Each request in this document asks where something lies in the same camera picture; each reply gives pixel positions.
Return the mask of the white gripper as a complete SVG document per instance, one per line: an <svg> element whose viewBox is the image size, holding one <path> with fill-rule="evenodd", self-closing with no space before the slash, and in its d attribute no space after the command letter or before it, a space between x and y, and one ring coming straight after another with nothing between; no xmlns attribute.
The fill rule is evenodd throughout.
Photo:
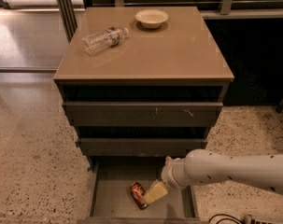
<svg viewBox="0 0 283 224"><path fill-rule="evenodd" d="M154 203L168 194L168 189L184 189L189 185L185 160L167 156L161 173L162 181L156 180L144 194L146 204Z"/></svg>

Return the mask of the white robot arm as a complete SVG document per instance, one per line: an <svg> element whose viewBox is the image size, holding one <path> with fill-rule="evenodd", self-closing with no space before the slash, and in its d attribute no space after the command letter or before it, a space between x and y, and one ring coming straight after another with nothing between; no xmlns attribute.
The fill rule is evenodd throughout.
<svg viewBox="0 0 283 224"><path fill-rule="evenodd" d="M228 180L283 195L283 154L225 156L205 149L195 149L185 158L167 157L161 179L151 185L142 201L152 204L167 195L171 189Z"/></svg>

